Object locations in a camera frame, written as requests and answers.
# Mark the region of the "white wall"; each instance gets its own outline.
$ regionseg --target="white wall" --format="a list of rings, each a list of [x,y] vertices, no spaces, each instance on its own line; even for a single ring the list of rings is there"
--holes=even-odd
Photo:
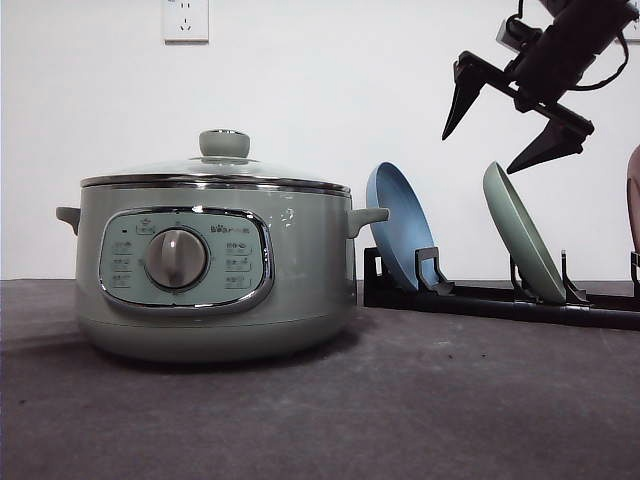
[[[350,185],[363,206],[369,172],[411,179],[450,278],[506,278],[507,254],[482,194],[545,125],[486,88],[447,142],[452,62],[464,49],[503,67],[495,43],[516,1],[211,1],[211,42],[166,46],[160,0],[2,2],[2,276],[73,277],[75,237],[54,218],[78,182],[186,158],[197,135],[252,136],[251,156]],[[550,17],[529,2],[525,19]],[[640,142],[640,46],[623,76],[564,103],[593,120],[582,155],[512,176],[550,250],[578,279],[627,278],[626,163]],[[586,81],[622,59],[610,48]],[[368,229],[357,246],[373,244]],[[362,271],[361,254],[358,255]]]

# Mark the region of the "pot handle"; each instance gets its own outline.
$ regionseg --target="pot handle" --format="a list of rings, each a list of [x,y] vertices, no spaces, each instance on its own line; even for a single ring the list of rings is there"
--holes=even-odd
[[[347,237],[356,238],[365,225],[389,220],[388,208],[363,208],[347,212]]]
[[[71,225],[73,233],[78,235],[78,224],[80,223],[80,209],[72,207],[56,208],[56,218]]]

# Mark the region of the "plate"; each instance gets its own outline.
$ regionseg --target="plate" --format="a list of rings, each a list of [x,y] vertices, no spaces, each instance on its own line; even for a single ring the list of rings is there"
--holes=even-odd
[[[533,220],[497,162],[484,173],[484,196],[498,232],[534,293],[550,303],[565,303],[567,292]]]
[[[389,220],[372,223],[382,261],[405,291],[418,291],[415,251],[433,247],[433,237],[420,202],[402,172],[389,162],[378,165],[367,183],[367,207],[388,208]],[[433,260],[422,262],[422,275],[438,283]]]
[[[636,148],[629,159],[627,169],[627,206],[629,223],[636,252],[640,252],[640,147]]]

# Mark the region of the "black dish rack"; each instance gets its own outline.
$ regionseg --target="black dish rack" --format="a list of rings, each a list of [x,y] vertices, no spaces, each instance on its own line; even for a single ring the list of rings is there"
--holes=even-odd
[[[440,271],[437,247],[415,252],[415,269],[419,289],[402,290],[380,258],[377,248],[364,252],[364,305],[366,307],[452,313],[493,317],[525,322],[556,323],[581,327],[640,330],[640,283],[637,269],[640,255],[631,253],[633,296],[589,294],[578,289],[567,275],[567,256],[562,252],[562,281],[567,291],[565,304],[545,303],[531,292],[513,260],[511,285],[508,288],[456,285]],[[439,282],[430,284],[422,275],[422,262],[433,260]]]

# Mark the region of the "blue plate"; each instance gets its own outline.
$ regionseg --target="blue plate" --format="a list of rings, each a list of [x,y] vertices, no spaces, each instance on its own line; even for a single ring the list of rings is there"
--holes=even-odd
[[[416,194],[395,165],[384,162],[371,172],[367,207],[389,209],[388,221],[371,224],[373,238],[393,279],[403,290],[417,291],[415,251],[433,247],[433,237]],[[430,283],[439,281],[433,260],[422,262],[422,274]]]

